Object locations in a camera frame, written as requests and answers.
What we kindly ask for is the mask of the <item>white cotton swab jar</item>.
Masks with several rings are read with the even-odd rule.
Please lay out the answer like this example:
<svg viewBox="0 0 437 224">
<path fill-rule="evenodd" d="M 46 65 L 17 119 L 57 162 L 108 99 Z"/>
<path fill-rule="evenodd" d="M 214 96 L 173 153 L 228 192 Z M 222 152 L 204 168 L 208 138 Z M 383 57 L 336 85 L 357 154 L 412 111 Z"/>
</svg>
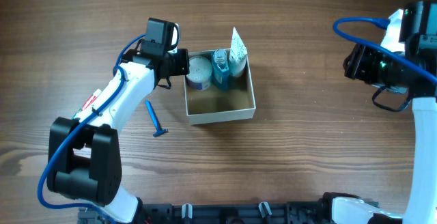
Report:
<svg viewBox="0 0 437 224">
<path fill-rule="evenodd" d="M 203 91 L 212 84 L 212 64 L 202 56 L 194 56 L 189 59 L 189 73 L 186 81 L 193 89 Z"/>
</svg>

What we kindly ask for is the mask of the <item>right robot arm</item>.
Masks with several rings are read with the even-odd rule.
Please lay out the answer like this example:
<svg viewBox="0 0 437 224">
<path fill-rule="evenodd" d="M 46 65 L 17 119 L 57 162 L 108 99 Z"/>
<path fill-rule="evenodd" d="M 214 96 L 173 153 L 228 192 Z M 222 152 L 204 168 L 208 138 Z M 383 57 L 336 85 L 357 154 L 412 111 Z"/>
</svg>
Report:
<svg viewBox="0 0 437 224">
<path fill-rule="evenodd" d="M 436 47 L 422 42 L 405 43 L 403 55 L 379 46 L 357 44 L 345 59 L 345 76 L 383 91 L 407 92 L 403 111 L 412 105 L 415 152 L 412 186 L 403 216 L 370 206 L 351 197 L 333 200 L 335 223 L 435 223 L 436 222 Z"/>
</svg>

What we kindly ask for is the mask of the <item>red Colgate toothpaste tube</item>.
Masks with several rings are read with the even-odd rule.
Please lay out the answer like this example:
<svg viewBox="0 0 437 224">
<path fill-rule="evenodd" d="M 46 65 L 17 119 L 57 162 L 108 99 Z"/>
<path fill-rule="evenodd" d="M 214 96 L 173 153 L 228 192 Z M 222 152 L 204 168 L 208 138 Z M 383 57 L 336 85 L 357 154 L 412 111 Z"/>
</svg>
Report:
<svg viewBox="0 0 437 224">
<path fill-rule="evenodd" d="M 97 89 L 83 104 L 83 106 L 72 116 L 72 119 L 75 119 L 76 116 L 82 112 L 83 110 L 85 110 L 87 107 L 89 107 L 95 99 L 97 99 L 97 97 L 101 94 L 102 90 L 101 89 Z"/>
</svg>

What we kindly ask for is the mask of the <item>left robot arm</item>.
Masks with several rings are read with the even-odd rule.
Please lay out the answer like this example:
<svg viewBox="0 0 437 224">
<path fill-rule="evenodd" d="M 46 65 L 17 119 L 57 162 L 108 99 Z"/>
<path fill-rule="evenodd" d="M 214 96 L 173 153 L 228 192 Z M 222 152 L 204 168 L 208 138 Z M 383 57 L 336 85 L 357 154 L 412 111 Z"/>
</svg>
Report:
<svg viewBox="0 0 437 224">
<path fill-rule="evenodd" d="M 110 223 L 143 219 L 143 203 L 122 185 L 119 134 L 138 104 L 159 81 L 188 74 L 185 48 L 153 55 L 130 49 L 115 67 L 115 75 L 90 105 L 73 118 L 58 117 L 49 132 L 48 164 L 38 183 L 71 199 L 61 208 L 88 208 Z"/>
</svg>

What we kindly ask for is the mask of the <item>blue disposable razor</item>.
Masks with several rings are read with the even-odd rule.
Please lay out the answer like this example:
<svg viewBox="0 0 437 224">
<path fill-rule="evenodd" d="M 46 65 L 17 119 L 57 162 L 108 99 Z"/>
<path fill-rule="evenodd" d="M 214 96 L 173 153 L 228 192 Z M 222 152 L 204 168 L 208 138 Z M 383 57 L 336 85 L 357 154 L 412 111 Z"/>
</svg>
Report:
<svg viewBox="0 0 437 224">
<path fill-rule="evenodd" d="M 166 128 L 162 128 L 162 126 L 160 125 L 160 122 L 158 120 L 158 117 L 154 111 L 154 108 L 153 108 L 151 102 L 149 100 L 145 100 L 145 105 L 146 105 L 147 110 L 150 114 L 150 118 L 152 120 L 152 123 L 156 129 L 156 132 L 153 134 L 153 137 L 159 137 L 159 136 L 167 133 L 168 130 Z"/>
</svg>

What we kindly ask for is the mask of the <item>white lotion tube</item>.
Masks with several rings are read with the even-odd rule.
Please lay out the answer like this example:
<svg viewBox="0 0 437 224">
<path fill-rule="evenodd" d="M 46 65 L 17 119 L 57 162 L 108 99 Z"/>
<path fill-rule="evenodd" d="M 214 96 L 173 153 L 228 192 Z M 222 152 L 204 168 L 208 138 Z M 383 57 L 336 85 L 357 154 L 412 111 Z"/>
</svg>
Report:
<svg viewBox="0 0 437 224">
<path fill-rule="evenodd" d="M 233 28 L 231 47 L 229 50 L 229 71 L 235 78 L 242 76 L 247 61 L 247 48 L 236 28 Z"/>
</svg>

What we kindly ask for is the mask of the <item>blue mouthwash bottle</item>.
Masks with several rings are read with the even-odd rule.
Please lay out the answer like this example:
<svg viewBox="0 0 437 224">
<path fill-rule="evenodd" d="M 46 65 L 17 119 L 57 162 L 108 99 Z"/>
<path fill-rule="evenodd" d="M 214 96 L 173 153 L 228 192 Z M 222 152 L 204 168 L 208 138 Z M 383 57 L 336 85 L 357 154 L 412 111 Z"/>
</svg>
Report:
<svg viewBox="0 0 437 224">
<path fill-rule="evenodd" d="M 221 90 L 229 89 L 229 66 L 225 49 L 217 49 L 212 53 L 213 83 Z"/>
</svg>

